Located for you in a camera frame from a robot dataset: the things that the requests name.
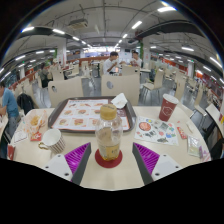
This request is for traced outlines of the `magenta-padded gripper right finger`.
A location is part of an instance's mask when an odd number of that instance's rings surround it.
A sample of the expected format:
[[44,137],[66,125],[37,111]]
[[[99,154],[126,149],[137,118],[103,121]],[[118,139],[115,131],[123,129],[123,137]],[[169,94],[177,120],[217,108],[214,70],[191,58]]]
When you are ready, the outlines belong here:
[[168,154],[159,155],[138,143],[133,144],[132,153],[145,185],[182,169]]

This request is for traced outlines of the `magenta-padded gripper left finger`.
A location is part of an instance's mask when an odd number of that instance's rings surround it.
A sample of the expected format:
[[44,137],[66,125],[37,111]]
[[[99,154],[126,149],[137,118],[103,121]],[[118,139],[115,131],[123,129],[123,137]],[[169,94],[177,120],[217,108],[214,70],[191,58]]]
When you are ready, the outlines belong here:
[[90,154],[91,144],[86,143],[75,148],[66,155],[57,154],[43,169],[79,185],[82,181]]

